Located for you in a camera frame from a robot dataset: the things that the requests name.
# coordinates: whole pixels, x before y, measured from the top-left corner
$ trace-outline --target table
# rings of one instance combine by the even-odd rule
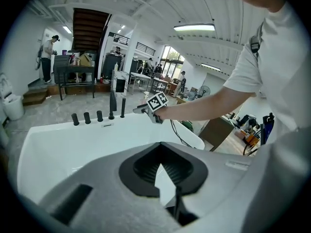
[[[164,91],[165,91],[167,88],[168,82],[165,80],[158,79],[158,78],[153,78],[152,82],[151,82],[150,92],[153,94],[159,93],[162,89],[163,83],[165,84],[165,88],[164,88]]]
[[[176,96],[176,100],[177,100],[177,104],[189,102],[188,99],[182,99],[180,96]]]
[[[177,88],[177,84],[174,82],[170,82],[169,83],[171,85],[169,92],[171,92],[170,94],[168,93],[168,95],[172,95],[172,93],[174,93],[175,89]]]
[[[67,93],[67,87],[75,87],[75,86],[92,86],[92,91],[93,91],[93,98],[94,98],[94,92],[95,92],[95,85],[94,85],[94,67],[87,67],[87,66],[70,66],[66,65],[63,67],[57,67],[57,75],[58,75],[58,80],[60,80],[60,73],[63,73],[64,76],[64,83],[61,84],[58,82],[58,90],[59,90],[59,96],[60,100],[63,100],[61,88],[64,87],[65,92]],[[83,83],[69,83],[67,84],[66,81],[66,75],[71,72],[83,72],[83,73],[91,73],[92,74],[92,82],[83,82]]]
[[[210,150],[213,152],[227,138],[233,129],[234,125],[231,121],[225,116],[221,116],[206,122],[199,137],[213,145],[213,148]]]
[[[143,74],[139,74],[139,73],[135,73],[135,72],[131,72],[131,76],[130,76],[130,81],[131,81],[131,78],[134,77],[134,83],[133,83],[133,89],[132,89],[132,94],[134,94],[134,89],[135,89],[135,82],[136,82],[136,79],[147,79],[148,80],[148,83],[147,83],[147,88],[146,90],[148,89],[148,86],[149,86],[149,81],[150,81],[150,77],[146,76],[146,75],[143,75]]]

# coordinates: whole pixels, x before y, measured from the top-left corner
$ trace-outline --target hand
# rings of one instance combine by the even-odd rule
[[[167,106],[164,106],[154,112],[155,115],[159,116],[161,120],[167,119],[166,118],[166,111],[167,111]]]

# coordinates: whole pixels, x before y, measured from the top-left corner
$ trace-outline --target white table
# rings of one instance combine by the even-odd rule
[[[156,93],[160,92],[163,83],[165,84],[165,88],[164,88],[164,91],[165,91],[166,88],[167,88],[168,82],[165,81],[165,80],[161,80],[161,79],[159,79],[159,78],[153,78],[153,79],[152,79],[152,82],[151,82],[150,92],[153,93],[153,94],[156,94]]]
[[[135,82],[136,82],[136,80],[142,80],[142,79],[148,80],[146,90],[148,89],[149,81],[150,81],[150,79],[151,79],[150,77],[148,77],[148,76],[146,76],[146,75],[143,75],[143,74],[131,72],[130,82],[131,82],[132,77],[134,77],[134,83],[133,83],[132,94],[134,94],[134,89],[135,89]]]

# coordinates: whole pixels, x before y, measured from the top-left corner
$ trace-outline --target fluorescent light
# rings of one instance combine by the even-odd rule
[[[212,67],[212,66],[210,66],[210,65],[203,64],[203,63],[201,63],[201,65],[202,65],[203,67],[208,67],[208,68],[210,68],[210,69],[213,69],[213,70],[216,70],[216,71],[219,71],[219,72],[220,72],[220,68]]]
[[[185,30],[215,31],[215,26],[214,26],[214,24],[188,24],[188,25],[175,26],[174,29],[176,31],[185,31]]]
[[[63,28],[64,28],[64,30],[67,31],[67,33],[72,33],[72,32],[70,31],[70,29],[69,29],[67,26],[63,26]]]

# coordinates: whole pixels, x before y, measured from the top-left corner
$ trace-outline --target wooden step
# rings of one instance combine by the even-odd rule
[[[34,105],[34,104],[42,104],[45,100],[46,94],[41,94],[37,96],[27,97],[23,99],[23,105]]]
[[[42,96],[42,95],[44,95],[45,97],[48,96],[48,90],[46,88],[30,90],[24,94],[24,98],[26,99],[26,98],[37,97],[37,96]]]

